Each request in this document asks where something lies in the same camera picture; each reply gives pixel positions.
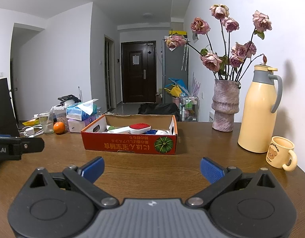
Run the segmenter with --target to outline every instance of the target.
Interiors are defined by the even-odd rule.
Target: dried rose
[[[209,24],[200,17],[194,18],[194,21],[191,23],[190,27],[192,31],[202,35],[205,35],[211,29]]]
[[[229,8],[223,4],[214,4],[210,7],[211,15],[218,20],[223,20],[225,17],[229,16]]]
[[[186,44],[186,39],[182,36],[173,35],[166,38],[167,47],[174,49],[176,47],[184,46]]]
[[[236,55],[231,55],[230,57],[230,65],[234,68],[238,68],[241,65],[241,61]]]
[[[233,30],[239,29],[239,23],[233,18],[225,18],[222,20],[222,26],[225,27],[227,32],[232,32]]]
[[[264,63],[264,65],[267,64],[267,57],[264,54],[263,54],[263,63]]]
[[[217,54],[208,53],[205,56],[200,56],[200,59],[205,67],[211,71],[218,72],[220,70],[220,63],[222,60],[219,59]]]
[[[246,47],[246,57],[251,58],[252,55],[256,54],[256,46],[254,45],[253,42],[249,41],[246,44],[244,44]]]
[[[267,29],[272,30],[272,23],[269,20],[269,17],[265,14],[260,13],[257,10],[253,14],[253,22],[258,32],[263,32],[266,31]]]
[[[247,48],[244,45],[240,45],[236,42],[236,45],[232,47],[232,54],[236,55],[239,59],[244,59],[246,55]]]

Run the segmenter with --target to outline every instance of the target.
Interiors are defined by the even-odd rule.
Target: ceiling light
[[[143,18],[151,18],[153,15],[149,12],[143,14]]]

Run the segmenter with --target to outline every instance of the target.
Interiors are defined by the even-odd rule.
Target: pink ceramic vase
[[[212,128],[231,132],[234,114],[239,112],[239,83],[215,79],[212,108],[215,110]]]

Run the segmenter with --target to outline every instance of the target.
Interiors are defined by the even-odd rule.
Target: pumpkin illustration
[[[165,137],[161,137],[161,138],[158,138],[156,141],[155,141],[155,149],[164,154],[164,153],[168,153],[174,146],[174,142],[171,138],[165,136]]]

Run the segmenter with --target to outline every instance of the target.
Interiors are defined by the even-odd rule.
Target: white cable
[[[33,134],[33,135],[28,135],[26,133],[26,130],[27,130],[27,128],[30,128],[30,127],[32,127],[33,129],[40,129],[40,130],[38,132],[36,132],[35,134]],[[22,130],[23,130],[23,132],[20,132],[20,134],[23,134],[23,135],[25,135],[26,137],[29,137],[29,138],[33,138],[33,137],[36,137],[38,135],[43,134],[43,129],[42,129],[42,125],[41,124],[38,124],[38,125],[35,125],[35,126],[26,126]]]

